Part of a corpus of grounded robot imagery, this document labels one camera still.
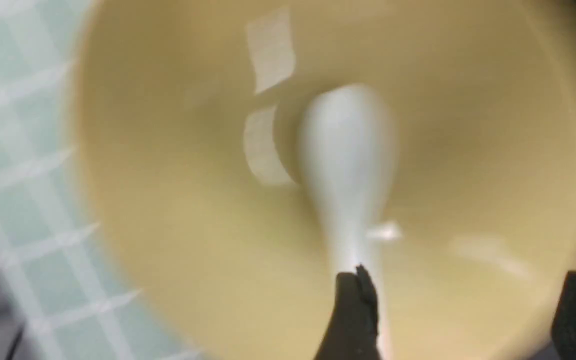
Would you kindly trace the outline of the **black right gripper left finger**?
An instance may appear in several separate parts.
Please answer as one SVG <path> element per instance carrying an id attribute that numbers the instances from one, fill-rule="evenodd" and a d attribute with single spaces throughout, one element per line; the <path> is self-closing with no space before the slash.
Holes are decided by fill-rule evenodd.
<path id="1" fill-rule="evenodd" d="M 316 360 L 379 360 L 378 295 L 363 264 L 334 278 L 334 305 Z"/>

